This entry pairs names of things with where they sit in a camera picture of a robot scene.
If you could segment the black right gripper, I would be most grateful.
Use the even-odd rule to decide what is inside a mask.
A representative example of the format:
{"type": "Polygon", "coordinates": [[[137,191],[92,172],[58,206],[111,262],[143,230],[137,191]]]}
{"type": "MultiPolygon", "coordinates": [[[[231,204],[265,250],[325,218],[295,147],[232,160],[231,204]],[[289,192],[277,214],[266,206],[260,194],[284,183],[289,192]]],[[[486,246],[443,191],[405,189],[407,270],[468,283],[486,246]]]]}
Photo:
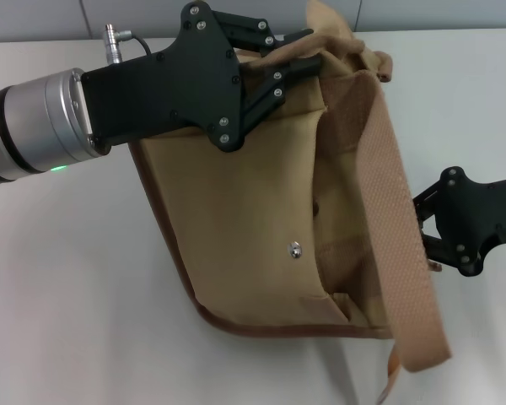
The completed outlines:
{"type": "Polygon", "coordinates": [[[506,244],[506,180],[475,182],[455,166],[413,203],[418,222],[434,216],[441,237],[422,235],[427,258],[465,277],[479,275],[486,255],[506,244]]]}

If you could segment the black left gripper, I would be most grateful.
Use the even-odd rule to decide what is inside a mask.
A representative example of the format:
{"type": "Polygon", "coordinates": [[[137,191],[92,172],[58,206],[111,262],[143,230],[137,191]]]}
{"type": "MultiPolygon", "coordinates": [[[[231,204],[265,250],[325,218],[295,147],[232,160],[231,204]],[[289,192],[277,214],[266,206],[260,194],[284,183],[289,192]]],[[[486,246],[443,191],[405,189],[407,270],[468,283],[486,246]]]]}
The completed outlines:
{"type": "Polygon", "coordinates": [[[82,75],[97,141],[115,146],[198,127],[220,150],[234,152],[285,103],[289,89],[320,72],[320,56],[266,67],[263,81],[242,98],[233,48],[264,57],[313,30],[278,40],[265,19],[212,11],[205,2],[188,3],[180,22],[179,34],[166,49],[82,75]]]}

